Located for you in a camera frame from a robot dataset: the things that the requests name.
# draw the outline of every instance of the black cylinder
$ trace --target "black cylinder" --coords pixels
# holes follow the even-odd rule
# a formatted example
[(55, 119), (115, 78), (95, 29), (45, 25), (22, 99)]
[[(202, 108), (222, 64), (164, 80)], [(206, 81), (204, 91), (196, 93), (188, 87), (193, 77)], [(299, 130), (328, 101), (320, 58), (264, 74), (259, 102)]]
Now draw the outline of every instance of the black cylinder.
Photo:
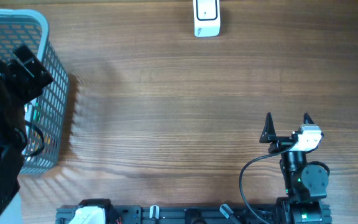
[(306, 153), (303, 151), (290, 151), (281, 155), (285, 189), (289, 197), (295, 194), (292, 178), (297, 172), (302, 172), (307, 165)]

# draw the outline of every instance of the plastic crate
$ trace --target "plastic crate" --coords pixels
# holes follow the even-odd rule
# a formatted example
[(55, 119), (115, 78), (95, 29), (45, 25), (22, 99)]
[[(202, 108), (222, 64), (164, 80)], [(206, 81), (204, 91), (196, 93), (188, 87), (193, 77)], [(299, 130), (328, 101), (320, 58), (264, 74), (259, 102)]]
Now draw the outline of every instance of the plastic crate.
[[(26, 44), (53, 76), (53, 83), (44, 93), (26, 105), (25, 119), (44, 133), (45, 149), (35, 157), (28, 157), (21, 174), (41, 174), (57, 164), (63, 119), (69, 88), (68, 75), (48, 39), (49, 26), (39, 12), (23, 9), (0, 9), (0, 59), (16, 58), (12, 50)], [(27, 127), (29, 142), (23, 154), (37, 150), (41, 140)]]

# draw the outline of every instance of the white rectangular object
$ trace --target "white rectangular object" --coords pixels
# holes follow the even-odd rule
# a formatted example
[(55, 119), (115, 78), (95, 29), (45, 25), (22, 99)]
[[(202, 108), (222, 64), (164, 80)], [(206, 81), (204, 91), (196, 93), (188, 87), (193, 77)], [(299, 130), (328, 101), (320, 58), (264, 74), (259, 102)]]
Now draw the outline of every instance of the white rectangular object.
[(221, 29), (219, 0), (193, 0), (194, 35), (214, 37)]

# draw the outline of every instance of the wooden tabletop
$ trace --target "wooden tabletop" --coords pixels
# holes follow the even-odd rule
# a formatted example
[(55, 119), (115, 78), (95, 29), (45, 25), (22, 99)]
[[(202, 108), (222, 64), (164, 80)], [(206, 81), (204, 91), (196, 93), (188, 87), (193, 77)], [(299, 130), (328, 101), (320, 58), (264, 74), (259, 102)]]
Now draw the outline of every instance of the wooden tabletop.
[[(334, 223), (358, 223), (358, 3), (302, 2), (222, 1), (221, 33), (205, 39), (191, 2), (6, 6), (46, 16), (71, 74), (58, 165), (19, 177), (25, 222), (86, 198), (242, 203), (271, 111), (280, 135), (305, 112), (321, 127), (308, 160), (331, 168), (324, 202)], [(285, 196), (278, 160), (246, 171), (252, 203)]]

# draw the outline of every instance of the wooden table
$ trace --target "wooden table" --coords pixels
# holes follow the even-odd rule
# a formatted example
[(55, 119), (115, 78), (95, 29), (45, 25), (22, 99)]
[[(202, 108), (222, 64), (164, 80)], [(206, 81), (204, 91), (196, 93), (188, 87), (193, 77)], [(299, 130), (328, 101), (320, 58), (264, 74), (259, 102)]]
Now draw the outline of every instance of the wooden table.
[[(85, 198), (116, 205), (241, 203), (238, 175), (267, 112), (278, 134), (309, 112), (325, 133), (334, 223), (358, 223), (358, 3), (222, 1), (218, 37), (191, 2), (30, 6), (70, 72), (58, 166), (20, 176), (26, 223)], [(285, 196), (279, 158), (252, 165), (252, 203)]]

